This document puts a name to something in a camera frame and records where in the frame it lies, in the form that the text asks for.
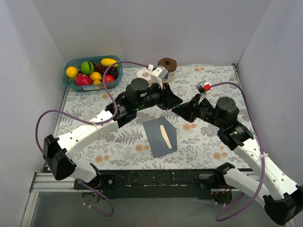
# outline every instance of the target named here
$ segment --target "fruit basket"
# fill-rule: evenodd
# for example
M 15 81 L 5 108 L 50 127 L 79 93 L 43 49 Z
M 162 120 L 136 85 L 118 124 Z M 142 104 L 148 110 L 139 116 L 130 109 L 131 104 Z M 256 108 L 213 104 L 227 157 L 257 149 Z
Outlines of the fruit basket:
M 118 57 L 109 55 L 109 56 L 79 58 L 79 59 L 75 59 L 75 60 L 72 60 L 69 63 L 67 63 L 67 65 L 64 68 L 64 76 L 63 76 L 64 86 L 67 88 L 71 88 L 77 92 L 103 90 L 104 89 L 103 84 L 91 84 L 91 85 L 83 85 L 83 86 L 76 85 L 75 80 L 72 80 L 71 78 L 69 78 L 65 72 L 66 72 L 67 68 L 70 66 L 76 67 L 76 68 L 78 68 L 78 70 L 80 70 L 81 64 L 85 61 L 88 61 L 88 62 L 93 62 L 95 70 L 99 71 L 99 73 L 103 76 L 102 72 L 104 72 L 104 69 L 106 67 L 100 65 L 100 62 L 104 58 L 110 58 L 110 59 L 114 59 L 116 61 L 120 61 L 120 59 Z M 117 85 L 119 84 L 119 82 L 122 78 L 122 73 L 123 73 L 122 64 L 119 64 L 117 68 L 114 68 L 114 67 L 111 68 L 111 70 L 109 70 L 109 74 L 113 74 L 113 76 L 115 76 L 116 79 L 113 82 L 106 83 L 106 87 L 107 88 L 117 87 Z

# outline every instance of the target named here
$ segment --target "white wall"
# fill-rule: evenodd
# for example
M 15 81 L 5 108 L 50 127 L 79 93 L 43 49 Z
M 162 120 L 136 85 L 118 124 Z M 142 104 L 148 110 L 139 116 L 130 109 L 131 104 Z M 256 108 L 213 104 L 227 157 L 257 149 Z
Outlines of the white wall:
M 272 0 L 239 63 L 266 152 L 303 185 L 303 0 Z M 303 214 L 295 219 L 303 226 Z
M 33 0 L 65 61 L 237 63 L 270 0 Z
M 59 108 L 64 61 L 30 0 L 0 0 L 0 226 L 21 223 L 35 171 L 43 166 L 35 144 L 38 116 Z M 46 117 L 40 138 L 53 132 Z

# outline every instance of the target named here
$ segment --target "blue plastic basket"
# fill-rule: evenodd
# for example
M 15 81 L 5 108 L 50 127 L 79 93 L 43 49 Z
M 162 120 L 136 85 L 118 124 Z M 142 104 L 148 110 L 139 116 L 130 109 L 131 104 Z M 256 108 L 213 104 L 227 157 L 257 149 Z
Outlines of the blue plastic basket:
M 67 65 L 64 68 L 64 76 L 63 76 L 63 84 L 65 87 L 71 88 L 74 91 L 78 91 L 78 92 L 83 92 L 83 91 L 94 91 L 94 90 L 103 90 L 104 87 L 101 84 L 92 84 L 92 85 L 84 85 L 84 86 L 76 86 L 75 85 L 75 81 L 71 80 L 67 75 L 66 75 L 66 69 L 70 66 L 74 66 L 76 68 L 79 68 L 79 66 L 84 62 L 84 61 L 93 61 L 96 64 L 100 64 L 101 60 L 104 58 L 111 58 L 114 59 L 116 61 L 120 61 L 120 59 L 116 56 L 99 56 L 99 57 L 91 57 L 91 58 L 79 58 L 79 59 L 75 59 L 70 61 L 69 63 L 67 63 Z M 117 67 L 118 70 L 118 78 L 114 81 L 114 82 L 110 82 L 110 83 L 106 83 L 106 87 L 107 88 L 114 88 L 117 87 L 117 85 L 119 84 L 121 78 L 122 78 L 122 64 L 119 64 Z

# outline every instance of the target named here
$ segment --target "leaf pattern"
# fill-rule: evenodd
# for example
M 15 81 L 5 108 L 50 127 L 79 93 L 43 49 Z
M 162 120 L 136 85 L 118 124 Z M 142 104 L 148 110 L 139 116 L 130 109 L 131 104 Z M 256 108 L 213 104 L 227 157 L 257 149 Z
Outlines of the leaf pattern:
M 110 89 L 113 97 L 125 91 L 136 78 L 139 68 L 124 68 L 119 85 Z M 198 93 L 196 84 L 202 80 L 209 83 L 237 82 L 232 66 L 178 66 L 176 79 L 170 82 L 172 91 L 184 102 Z M 250 119 L 240 91 L 232 86 L 220 86 L 212 90 L 208 98 L 215 106 L 218 98 L 232 97 L 240 112 L 238 119 L 252 130 Z M 64 111 L 79 118 L 90 120 L 100 113 L 110 99 L 104 90 L 74 92 L 69 90 Z M 165 117 L 177 129 L 178 150 L 159 158 L 153 158 L 142 123 Z M 67 133 L 82 123 L 62 116 L 58 135 Z M 139 111 L 137 118 L 121 129 L 108 133 L 85 147 L 76 157 L 94 163 L 99 169 L 193 169 L 216 168 L 230 162 L 238 168 L 248 167 L 244 161 L 228 149 L 217 136 L 218 129 L 199 119 L 188 123 L 172 111 L 154 106 Z

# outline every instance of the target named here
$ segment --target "wooden stick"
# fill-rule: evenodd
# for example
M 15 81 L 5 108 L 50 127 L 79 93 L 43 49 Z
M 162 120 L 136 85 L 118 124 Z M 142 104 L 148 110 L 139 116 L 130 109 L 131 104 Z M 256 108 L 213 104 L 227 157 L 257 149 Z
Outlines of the wooden stick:
M 160 129 L 161 129 L 161 134 L 162 134 L 162 136 L 163 136 L 163 138 L 164 138 L 167 146 L 169 147 L 169 149 L 172 149 L 172 146 L 170 144 L 169 138 L 168 138 L 168 136 L 166 134 L 166 131 L 165 131 L 165 128 L 164 128 L 163 124 L 160 125 Z

